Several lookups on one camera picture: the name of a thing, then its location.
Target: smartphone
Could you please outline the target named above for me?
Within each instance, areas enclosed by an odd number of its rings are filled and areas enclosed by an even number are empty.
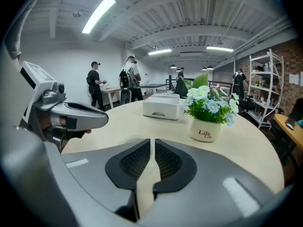
[[[290,128],[291,130],[294,130],[294,120],[291,118],[288,118],[285,122],[286,126]]]

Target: white paper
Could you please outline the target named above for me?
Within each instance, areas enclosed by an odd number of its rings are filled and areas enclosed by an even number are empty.
[[[299,75],[289,74],[289,83],[299,84]]]

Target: shelving unit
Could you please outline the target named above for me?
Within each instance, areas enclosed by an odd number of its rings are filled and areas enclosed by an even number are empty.
[[[268,63],[268,65],[270,66],[270,71],[253,71],[253,68],[252,68],[252,62],[253,61],[257,62],[261,65]],[[281,64],[281,75],[278,72],[277,64]],[[270,79],[269,88],[258,87],[258,86],[253,85],[252,84],[252,79],[256,75],[259,75],[262,78]],[[282,95],[283,95],[283,82],[284,82],[284,60],[283,60],[283,57],[279,57],[276,54],[272,53],[271,49],[269,49],[269,51],[267,52],[266,55],[259,56],[259,57],[256,57],[256,58],[252,58],[250,56],[250,84],[249,84],[248,95],[250,95],[250,90],[251,89],[259,89],[259,90],[268,92],[268,97],[267,97],[267,100],[266,100],[266,104],[260,103],[257,100],[253,100],[253,102],[255,104],[264,108],[264,113],[263,113],[261,119],[259,118],[259,114],[256,111],[256,109],[255,110],[250,110],[250,111],[247,112],[248,115],[250,115],[256,122],[259,123],[258,129],[260,129],[260,127],[269,127],[269,128],[271,127],[271,124],[266,119],[266,117],[268,115],[270,115],[271,113],[274,113],[274,114],[277,113],[277,108],[280,105],[281,98],[282,98]],[[281,93],[277,93],[277,92],[273,91],[274,83],[278,84],[280,86]],[[272,95],[279,96],[278,103],[275,106],[270,106],[269,105]]]

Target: white flower pot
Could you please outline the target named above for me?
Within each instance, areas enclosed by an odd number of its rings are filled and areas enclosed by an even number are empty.
[[[218,138],[221,124],[190,117],[187,125],[189,136],[198,141],[213,142]]]

